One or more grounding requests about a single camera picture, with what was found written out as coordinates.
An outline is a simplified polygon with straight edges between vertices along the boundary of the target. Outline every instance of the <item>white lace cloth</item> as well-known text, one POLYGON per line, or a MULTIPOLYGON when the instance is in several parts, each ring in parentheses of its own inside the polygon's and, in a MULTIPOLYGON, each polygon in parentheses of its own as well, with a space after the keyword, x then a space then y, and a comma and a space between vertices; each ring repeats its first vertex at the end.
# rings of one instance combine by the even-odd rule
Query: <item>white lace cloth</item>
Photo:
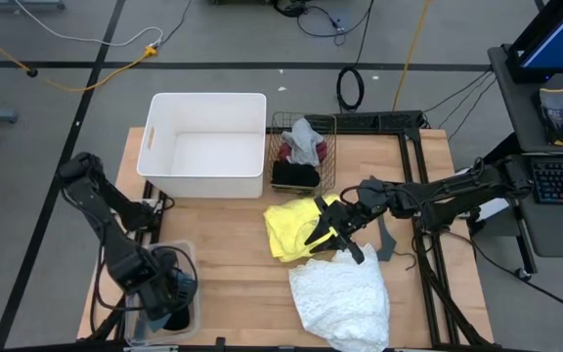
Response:
POLYGON ((377 255, 362 248, 361 265, 348 250, 331 262, 310 259, 290 270, 290 287, 306 331, 342 352, 381 352, 388 347, 390 303, 377 255))

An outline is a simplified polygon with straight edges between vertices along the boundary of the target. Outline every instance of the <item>metal wire basket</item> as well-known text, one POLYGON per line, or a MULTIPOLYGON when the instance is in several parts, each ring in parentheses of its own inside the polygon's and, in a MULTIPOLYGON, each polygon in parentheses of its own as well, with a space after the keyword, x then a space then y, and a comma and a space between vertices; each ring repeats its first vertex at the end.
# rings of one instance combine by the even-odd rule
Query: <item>metal wire basket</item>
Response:
POLYGON ((267 179, 271 186, 279 192, 321 196, 328 190, 331 190, 336 184, 336 117, 331 114, 276 112, 273 115, 269 134, 267 179), (316 187, 273 184, 273 164, 279 159, 280 148, 285 143, 282 132, 291 132, 292 125, 304 117, 310 123, 312 129, 323 136, 327 146, 326 157, 320 162, 319 166, 316 166, 321 182, 316 187))

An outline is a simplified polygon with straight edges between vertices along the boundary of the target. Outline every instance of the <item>yellow towel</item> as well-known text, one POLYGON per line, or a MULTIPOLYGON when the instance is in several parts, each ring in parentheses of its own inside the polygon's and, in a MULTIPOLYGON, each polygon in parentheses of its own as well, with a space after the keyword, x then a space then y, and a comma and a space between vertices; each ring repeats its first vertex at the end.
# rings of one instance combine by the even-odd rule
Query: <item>yellow towel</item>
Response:
MULTIPOLYGON (((327 204, 340 200, 338 195, 323 196, 327 204)), ((321 212, 313 198, 291 200, 284 205, 269 206, 264 212, 266 232, 269 235, 271 253, 282 262, 289 262, 300 257, 310 257, 310 250, 325 242, 332 235, 333 229, 310 245, 303 244, 312 235, 319 223, 321 212)))

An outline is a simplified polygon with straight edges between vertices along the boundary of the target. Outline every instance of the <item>black cloth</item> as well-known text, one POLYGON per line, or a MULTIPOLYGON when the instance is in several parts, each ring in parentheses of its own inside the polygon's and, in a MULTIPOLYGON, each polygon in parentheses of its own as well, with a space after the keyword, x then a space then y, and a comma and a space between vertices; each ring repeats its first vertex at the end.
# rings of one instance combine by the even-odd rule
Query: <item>black cloth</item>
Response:
POLYGON ((312 165, 275 161, 271 183, 285 186, 317 187, 321 183, 321 175, 312 165))

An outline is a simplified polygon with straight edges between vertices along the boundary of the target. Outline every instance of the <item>wooden tabletop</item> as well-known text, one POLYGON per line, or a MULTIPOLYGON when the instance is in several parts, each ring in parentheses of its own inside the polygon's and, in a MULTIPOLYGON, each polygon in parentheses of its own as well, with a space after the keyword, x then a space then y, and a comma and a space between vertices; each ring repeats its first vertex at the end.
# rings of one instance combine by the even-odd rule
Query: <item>wooden tabletop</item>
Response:
MULTIPOLYGON (((130 199, 140 199, 145 185, 136 172, 142 138, 142 127, 130 129, 116 179, 116 187, 130 199)), ((445 132, 422 130, 421 138, 429 179, 453 175, 445 132)), ((404 181, 396 137, 340 135, 336 150, 333 192, 357 185, 371 175, 381 180, 404 181)), ((411 143, 409 150, 417 179, 411 143)), ((217 336, 224 336, 228 345, 327 346, 323 339, 303 330, 290 294, 288 269, 305 260, 282 264, 269 249, 262 213, 267 206, 292 198, 265 185, 259 199, 176 199, 175 207, 165 212, 160 241, 193 243, 200 280, 201 330, 180 344, 213 345, 217 336)), ((397 240, 397 251, 411 252, 411 221, 394 219, 389 214, 385 219, 390 234, 397 240)), ((455 221, 452 230, 467 236, 461 221, 455 221)), ((380 248, 376 222, 358 232, 354 240, 380 248)), ((492 340, 472 248, 453 237, 442 236, 441 241, 455 303, 477 331, 492 340)), ((410 265, 409 257, 396 255, 389 262, 380 263, 390 298, 390 345, 430 347, 420 274, 417 268, 406 271, 410 265)), ((115 303, 121 295, 107 274, 102 275, 101 291, 107 302, 115 303)), ((90 334, 91 292, 89 289, 78 337, 90 334)), ((443 309, 435 294, 434 297, 442 340, 447 341, 443 309)), ((98 307, 97 324, 107 314, 98 307)))

